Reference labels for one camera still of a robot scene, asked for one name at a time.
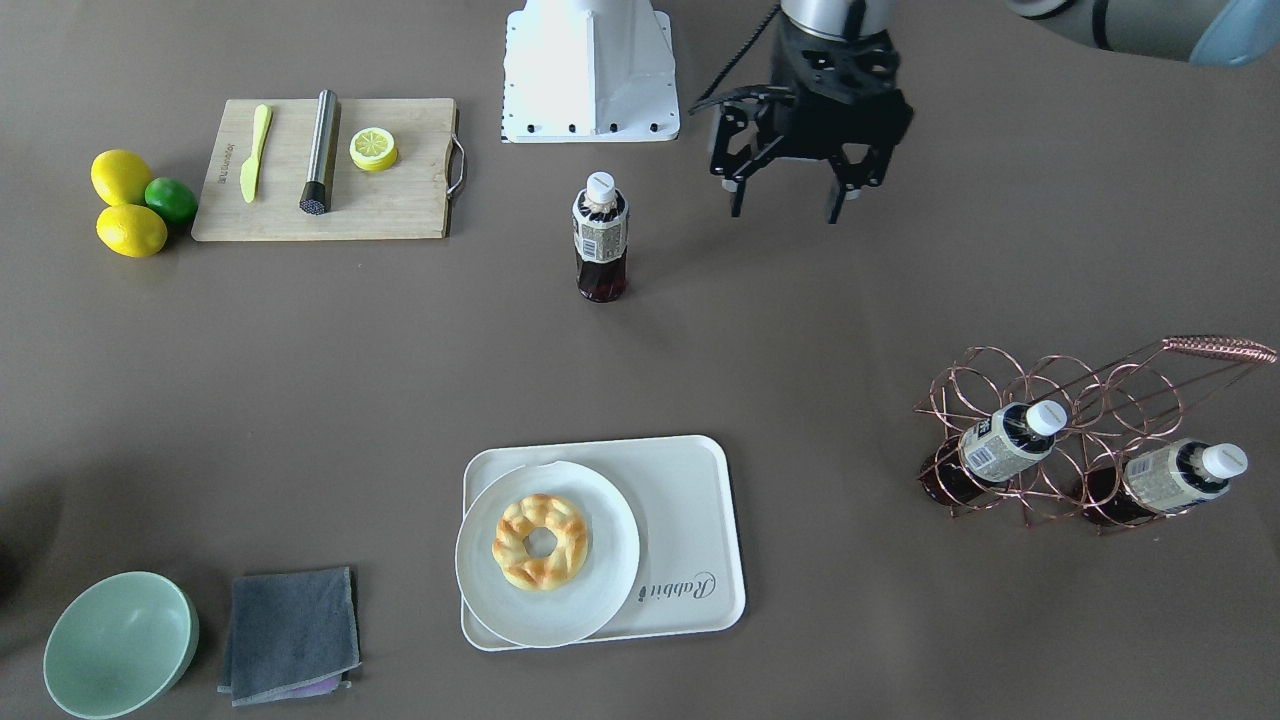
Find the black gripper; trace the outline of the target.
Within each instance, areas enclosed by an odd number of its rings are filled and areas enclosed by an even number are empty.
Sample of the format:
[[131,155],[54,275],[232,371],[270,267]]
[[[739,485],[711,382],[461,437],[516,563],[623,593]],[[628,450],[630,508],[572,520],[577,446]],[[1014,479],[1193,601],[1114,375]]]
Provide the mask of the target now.
[[[783,20],[771,85],[786,88],[733,88],[709,100],[716,106],[710,172],[731,192],[730,215],[741,213],[748,178],[780,155],[827,159],[835,173],[829,224],[861,187],[879,187],[914,114],[896,83],[899,65],[886,31],[828,40]],[[865,145],[867,154],[850,163],[846,143]]]

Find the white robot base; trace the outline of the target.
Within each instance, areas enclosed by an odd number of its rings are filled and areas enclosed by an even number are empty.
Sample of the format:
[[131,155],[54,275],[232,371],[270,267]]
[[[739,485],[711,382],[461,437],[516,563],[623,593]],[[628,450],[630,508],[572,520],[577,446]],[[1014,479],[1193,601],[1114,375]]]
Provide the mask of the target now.
[[527,1],[506,20],[504,72],[508,143],[678,137],[671,20],[649,1]]

